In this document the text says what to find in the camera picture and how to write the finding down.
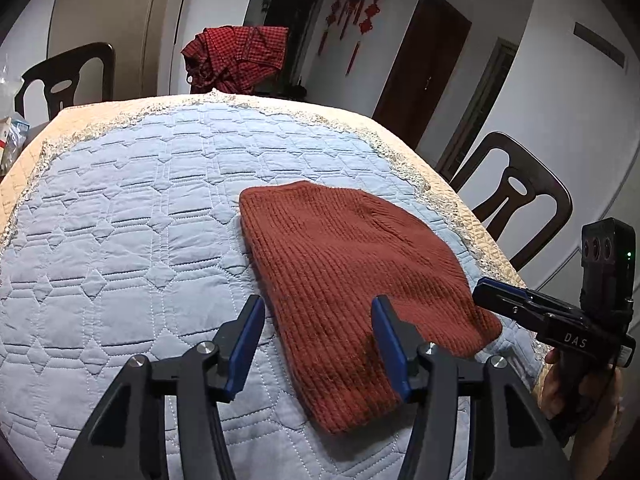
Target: chair backrest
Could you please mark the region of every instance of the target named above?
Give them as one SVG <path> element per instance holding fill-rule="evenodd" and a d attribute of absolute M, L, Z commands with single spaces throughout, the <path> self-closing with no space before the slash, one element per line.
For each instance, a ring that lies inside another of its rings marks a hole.
<path fill-rule="evenodd" d="M 556 213 L 553 218 L 511 259 L 511 265 L 516 270 L 520 270 L 567 223 L 574 210 L 574 204 L 567 188 L 551 173 L 549 168 L 516 140 L 501 132 L 488 134 L 480 142 L 480 145 L 469 157 L 466 164 L 453 177 L 450 185 L 455 192 L 460 191 L 480 163 L 494 148 L 503 150 L 509 155 L 509 165 L 502 173 L 498 189 L 473 210 L 479 221 L 484 222 L 507 200 L 487 227 L 487 231 L 489 231 L 494 240 L 498 240 L 509 218 L 516 210 L 533 202 L 538 195 L 546 194 L 556 200 Z M 510 177 L 520 181 L 527 193 L 522 194 L 515 189 L 509 182 Z"/>
<path fill-rule="evenodd" d="M 102 61 L 102 100 L 113 99 L 113 73 L 115 70 L 115 54 L 109 43 L 89 43 L 62 54 L 50 57 L 32 66 L 24 73 L 24 84 L 15 97 L 15 111 L 24 117 L 24 93 L 34 81 L 44 83 L 44 97 L 49 108 L 49 119 L 52 120 L 62 108 L 74 105 L 74 95 L 80 81 L 80 69 L 91 59 Z M 71 85 L 57 91 L 51 89 L 63 81 L 71 81 Z"/>

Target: dark doorway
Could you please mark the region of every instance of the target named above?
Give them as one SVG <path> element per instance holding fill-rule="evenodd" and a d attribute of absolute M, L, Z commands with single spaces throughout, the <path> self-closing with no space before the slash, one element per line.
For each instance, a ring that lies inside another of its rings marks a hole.
<path fill-rule="evenodd" d="M 498 38 L 469 106 L 436 165 L 436 171 L 447 182 L 456 174 L 480 133 L 507 79 L 517 51 L 516 44 Z"/>
<path fill-rule="evenodd" d="M 419 0 L 373 119 L 412 149 L 456 65 L 471 22 L 446 0 Z"/>
<path fill-rule="evenodd" d="M 264 25 L 288 27 L 287 55 L 280 84 L 296 84 L 296 69 L 306 50 L 310 24 L 315 22 L 320 0 L 263 0 Z"/>

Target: wall vent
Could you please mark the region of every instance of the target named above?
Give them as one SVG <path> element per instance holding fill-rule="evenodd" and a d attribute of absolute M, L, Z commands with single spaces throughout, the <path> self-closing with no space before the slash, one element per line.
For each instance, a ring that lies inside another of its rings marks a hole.
<path fill-rule="evenodd" d="M 576 22 L 574 27 L 574 34 L 581 40 L 586 41 L 591 46 L 597 48 L 605 56 L 612 59 L 615 63 L 622 68 L 625 67 L 625 55 L 621 50 L 615 48 L 609 41 L 605 40 L 602 36 L 597 35 L 591 29 L 588 29 L 584 25 Z"/>

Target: brown wooden door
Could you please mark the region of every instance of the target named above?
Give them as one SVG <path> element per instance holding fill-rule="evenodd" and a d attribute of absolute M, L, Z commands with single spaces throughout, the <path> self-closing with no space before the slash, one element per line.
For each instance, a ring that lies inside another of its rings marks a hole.
<path fill-rule="evenodd" d="M 419 0 L 373 119 L 412 149 L 456 65 L 471 22 L 446 0 Z"/>

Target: chair backrest hole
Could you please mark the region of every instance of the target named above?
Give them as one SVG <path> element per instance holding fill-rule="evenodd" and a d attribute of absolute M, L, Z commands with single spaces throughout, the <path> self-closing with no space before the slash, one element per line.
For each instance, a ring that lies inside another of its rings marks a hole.
<path fill-rule="evenodd" d="M 57 92 L 62 92 L 64 89 L 69 88 L 71 86 L 71 81 L 69 79 L 65 79 L 64 81 L 60 81 L 51 87 L 51 93 L 55 94 Z"/>
<path fill-rule="evenodd" d="M 521 183 L 521 181 L 519 181 L 517 178 L 510 176 L 509 184 L 511 184 L 511 187 L 513 187 L 513 189 L 515 189 L 522 196 L 526 196 L 527 188 L 524 187 L 524 184 Z"/>

